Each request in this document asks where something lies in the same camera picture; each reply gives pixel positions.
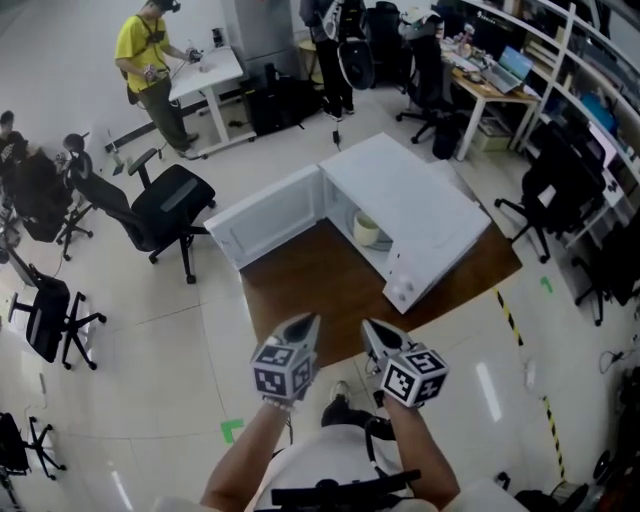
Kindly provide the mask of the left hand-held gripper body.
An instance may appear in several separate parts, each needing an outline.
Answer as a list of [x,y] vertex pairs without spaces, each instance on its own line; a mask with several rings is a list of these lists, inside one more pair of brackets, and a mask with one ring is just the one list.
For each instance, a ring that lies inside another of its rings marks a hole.
[[259,345],[251,359],[257,392],[279,401],[301,400],[317,373],[316,357],[315,343]]

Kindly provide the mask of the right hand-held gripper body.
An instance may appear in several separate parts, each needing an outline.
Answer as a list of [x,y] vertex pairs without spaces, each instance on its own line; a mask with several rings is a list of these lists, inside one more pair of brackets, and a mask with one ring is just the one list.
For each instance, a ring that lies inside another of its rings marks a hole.
[[385,396],[408,408],[420,408],[438,396],[449,366],[433,349],[416,344],[382,361],[382,376],[374,398],[379,407]]

